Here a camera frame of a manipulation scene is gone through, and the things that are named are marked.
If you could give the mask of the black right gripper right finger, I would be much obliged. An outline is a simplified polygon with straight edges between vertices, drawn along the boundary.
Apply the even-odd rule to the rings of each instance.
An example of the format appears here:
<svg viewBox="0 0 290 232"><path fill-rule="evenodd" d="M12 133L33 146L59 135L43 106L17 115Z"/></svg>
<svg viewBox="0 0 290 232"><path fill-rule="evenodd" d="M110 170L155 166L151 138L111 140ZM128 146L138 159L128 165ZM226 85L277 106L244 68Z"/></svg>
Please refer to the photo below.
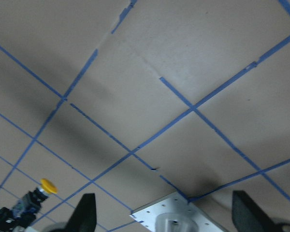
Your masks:
<svg viewBox="0 0 290 232"><path fill-rule="evenodd" d="M232 222L238 232L277 232L268 215L243 190L232 192Z"/></svg>

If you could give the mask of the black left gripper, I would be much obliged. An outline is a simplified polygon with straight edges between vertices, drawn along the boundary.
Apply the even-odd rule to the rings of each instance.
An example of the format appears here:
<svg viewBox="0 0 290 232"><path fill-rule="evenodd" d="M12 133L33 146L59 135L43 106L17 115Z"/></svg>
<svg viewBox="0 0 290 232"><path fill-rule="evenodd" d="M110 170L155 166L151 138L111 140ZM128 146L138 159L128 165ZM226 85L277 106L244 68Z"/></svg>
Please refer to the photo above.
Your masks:
<svg viewBox="0 0 290 232"><path fill-rule="evenodd" d="M0 232L24 232L36 219L36 205L0 209Z"/></svg>

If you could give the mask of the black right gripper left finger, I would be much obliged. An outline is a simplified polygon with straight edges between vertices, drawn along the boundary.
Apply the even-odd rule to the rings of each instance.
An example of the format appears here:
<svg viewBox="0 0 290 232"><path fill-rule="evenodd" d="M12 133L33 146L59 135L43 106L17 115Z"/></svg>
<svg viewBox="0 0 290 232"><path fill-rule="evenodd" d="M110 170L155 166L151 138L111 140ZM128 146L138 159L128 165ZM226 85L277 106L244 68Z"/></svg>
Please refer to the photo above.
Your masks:
<svg viewBox="0 0 290 232"><path fill-rule="evenodd" d="M94 232L97 226L96 196L83 194L67 222L68 232Z"/></svg>

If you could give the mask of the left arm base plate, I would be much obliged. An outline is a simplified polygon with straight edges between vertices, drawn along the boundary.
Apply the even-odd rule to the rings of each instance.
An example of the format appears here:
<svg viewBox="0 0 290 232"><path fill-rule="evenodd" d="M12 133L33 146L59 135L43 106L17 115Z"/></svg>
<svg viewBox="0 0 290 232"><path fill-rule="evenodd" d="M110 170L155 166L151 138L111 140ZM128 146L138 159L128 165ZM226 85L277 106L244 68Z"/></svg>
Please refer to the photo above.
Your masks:
<svg viewBox="0 0 290 232"><path fill-rule="evenodd" d="M178 192L132 211L130 217L151 232L226 231Z"/></svg>

